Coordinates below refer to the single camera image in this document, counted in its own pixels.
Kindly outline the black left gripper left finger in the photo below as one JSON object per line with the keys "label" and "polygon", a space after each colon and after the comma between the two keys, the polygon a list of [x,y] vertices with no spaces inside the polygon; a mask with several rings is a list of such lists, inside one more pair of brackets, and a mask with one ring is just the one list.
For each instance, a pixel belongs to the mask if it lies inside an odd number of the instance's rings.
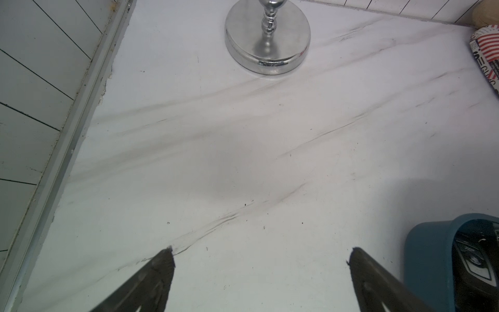
{"label": "black left gripper left finger", "polygon": [[175,272],[172,247],[161,250],[92,312],[164,311]]}

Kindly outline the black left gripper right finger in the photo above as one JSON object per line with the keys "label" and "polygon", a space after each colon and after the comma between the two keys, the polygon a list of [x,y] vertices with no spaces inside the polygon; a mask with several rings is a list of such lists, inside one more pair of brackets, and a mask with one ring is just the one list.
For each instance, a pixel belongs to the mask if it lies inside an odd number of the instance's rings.
{"label": "black left gripper right finger", "polygon": [[362,248],[353,248],[348,265],[360,311],[432,310]]}

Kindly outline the black silver BMW key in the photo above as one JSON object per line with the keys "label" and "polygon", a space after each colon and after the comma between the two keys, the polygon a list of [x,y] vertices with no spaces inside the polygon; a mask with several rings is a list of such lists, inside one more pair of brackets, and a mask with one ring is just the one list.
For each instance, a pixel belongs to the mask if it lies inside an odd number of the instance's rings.
{"label": "black silver BMW key", "polygon": [[498,277],[482,241],[486,238],[458,231],[453,242],[455,277],[468,291],[498,299]]}

